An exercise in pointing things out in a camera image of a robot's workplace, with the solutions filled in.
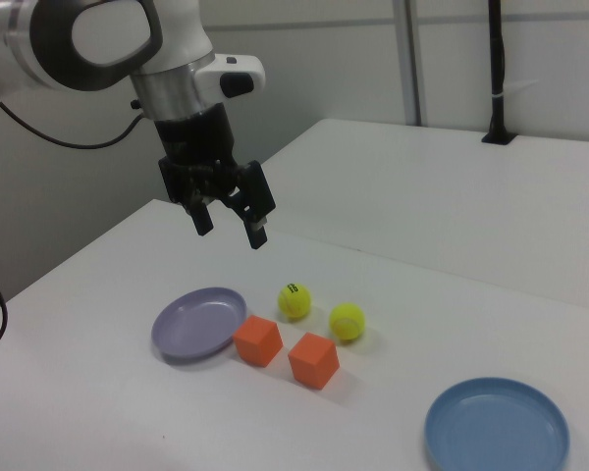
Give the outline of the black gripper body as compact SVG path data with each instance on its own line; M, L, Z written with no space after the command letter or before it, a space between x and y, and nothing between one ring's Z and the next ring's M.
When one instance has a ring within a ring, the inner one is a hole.
M165 150L159 166L171 199L192 190L218 199L235 191L235 139L223 104L186 119L157 121L155 128Z

